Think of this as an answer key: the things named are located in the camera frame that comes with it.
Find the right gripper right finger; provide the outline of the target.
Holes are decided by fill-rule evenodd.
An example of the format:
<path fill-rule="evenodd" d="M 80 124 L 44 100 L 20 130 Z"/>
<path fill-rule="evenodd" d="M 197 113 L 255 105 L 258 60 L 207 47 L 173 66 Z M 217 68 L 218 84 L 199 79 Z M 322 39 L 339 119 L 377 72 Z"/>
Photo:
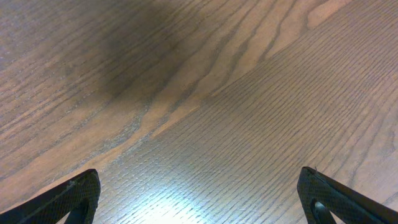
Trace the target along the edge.
<path fill-rule="evenodd" d="M 311 167 L 303 167 L 297 192 L 308 223 L 397 223 L 397 212 Z"/>

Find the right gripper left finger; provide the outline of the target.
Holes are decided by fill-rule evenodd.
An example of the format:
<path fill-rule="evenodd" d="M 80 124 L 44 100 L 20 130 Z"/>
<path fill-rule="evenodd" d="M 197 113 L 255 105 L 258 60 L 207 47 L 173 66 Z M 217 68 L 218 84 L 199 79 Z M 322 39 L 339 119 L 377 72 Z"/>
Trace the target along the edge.
<path fill-rule="evenodd" d="M 2 213 L 1 223 L 92 223 L 100 192 L 96 169 L 88 169 Z"/>

